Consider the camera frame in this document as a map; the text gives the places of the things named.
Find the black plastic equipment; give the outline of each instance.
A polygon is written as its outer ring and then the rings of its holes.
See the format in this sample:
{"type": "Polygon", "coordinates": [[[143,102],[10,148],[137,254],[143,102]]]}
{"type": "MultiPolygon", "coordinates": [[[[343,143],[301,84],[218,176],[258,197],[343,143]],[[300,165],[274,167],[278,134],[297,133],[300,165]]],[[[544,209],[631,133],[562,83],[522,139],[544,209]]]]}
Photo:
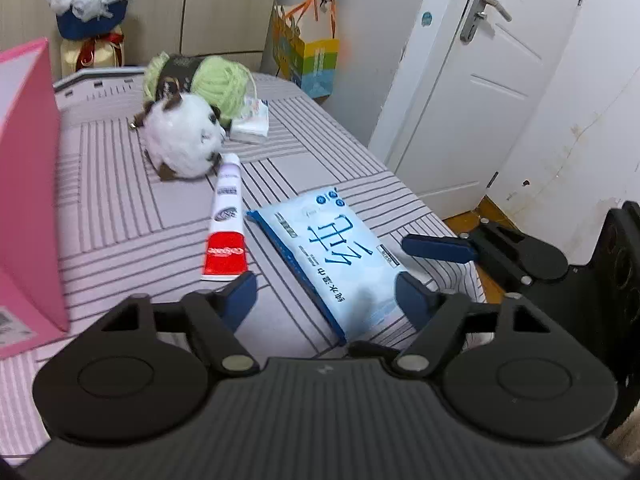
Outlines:
{"type": "Polygon", "coordinates": [[[191,293],[175,304],[135,297],[117,306],[37,375],[33,395],[52,441],[17,473],[26,480],[629,473],[597,439],[616,400],[612,375],[519,295],[477,304],[432,293],[403,273],[399,306],[417,324],[429,321],[409,348],[354,343],[357,358],[270,358],[262,371],[223,321],[235,300],[245,310],[252,296],[255,277],[246,273],[221,294],[191,293]],[[156,331],[184,332],[193,354],[160,342],[156,331]],[[461,352],[469,332],[495,338],[461,352]]]}
{"type": "Polygon", "coordinates": [[[607,214],[590,262],[569,265],[558,248],[495,222],[481,223],[468,238],[411,235],[409,254],[475,260],[504,290],[526,295],[609,367],[619,396],[605,434],[640,400],[640,208],[626,202],[607,214]]]}

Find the wooden floor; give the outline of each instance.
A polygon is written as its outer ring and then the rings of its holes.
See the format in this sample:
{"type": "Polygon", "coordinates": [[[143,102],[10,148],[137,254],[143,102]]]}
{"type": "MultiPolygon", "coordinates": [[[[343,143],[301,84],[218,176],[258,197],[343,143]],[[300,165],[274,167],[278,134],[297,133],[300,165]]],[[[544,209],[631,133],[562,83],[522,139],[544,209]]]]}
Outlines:
{"type": "MultiPolygon", "coordinates": [[[[455,232],[455,234],[459,235],[460,233],[468,233],[474,229],[480,223],[480,218],[488,218],[505,227],[514,227],[513,223],[511,223],[504,213],[487,197],[482,199],[482,202],[475,210],[447,218],[444,223],[447,224],[449,229],[455,232]]],[[[504,291],[500,288],[500,285],[495,283],[481,267],[478,267],[478,273],[480,274],[480,281],[484,287],[487,303],[500,303],[504,295],[504,291]]]]}

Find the silver screw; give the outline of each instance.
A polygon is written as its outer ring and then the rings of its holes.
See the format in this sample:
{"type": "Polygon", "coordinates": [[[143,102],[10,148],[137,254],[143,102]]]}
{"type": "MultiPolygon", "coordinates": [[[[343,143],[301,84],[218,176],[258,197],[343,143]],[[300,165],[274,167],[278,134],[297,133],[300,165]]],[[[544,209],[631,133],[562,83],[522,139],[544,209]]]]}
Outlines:
{"type": "Polygon", "coordinates": [[[403,355],[396,363],[407,372],[421,372],[429,367],[429,360],[426,357],[414,354],[403,355]]]}
{"type": "Polygon", "coordinates": [[[222,359],[222,366],[230,372],[245,372],[254,366],[254,360],[247,355],[229,355],[222,359]]]}

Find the red ribbon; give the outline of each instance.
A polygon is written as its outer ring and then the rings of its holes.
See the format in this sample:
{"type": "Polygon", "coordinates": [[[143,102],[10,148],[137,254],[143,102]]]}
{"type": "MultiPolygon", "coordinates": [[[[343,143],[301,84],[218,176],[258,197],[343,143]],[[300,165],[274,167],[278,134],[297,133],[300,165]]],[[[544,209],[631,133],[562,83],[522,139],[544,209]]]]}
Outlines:
{"type": "Polygon", "coordinates": [[[122,66],[122,42],[124,41],[124,34],[109,32],[108,34],[101,34],[100,36],[95,36],[94,38],[89,38],[84,41],[78,60],[76,60],[76,71],[94,65],[96,41],[109,43],[113,47],[118,62],[117,66],[122,66]]]}

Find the pink gift bag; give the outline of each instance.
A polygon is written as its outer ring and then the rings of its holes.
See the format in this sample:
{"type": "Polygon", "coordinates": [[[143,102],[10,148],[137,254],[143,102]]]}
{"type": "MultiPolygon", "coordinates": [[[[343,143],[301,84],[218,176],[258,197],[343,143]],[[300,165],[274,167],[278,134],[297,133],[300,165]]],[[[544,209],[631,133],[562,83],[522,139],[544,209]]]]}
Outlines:
{"type": "Polygon", "coordinates": [[[60,114],[46,39],[0,52],[0,358],[69,328],[58,276],[60,114]]]}

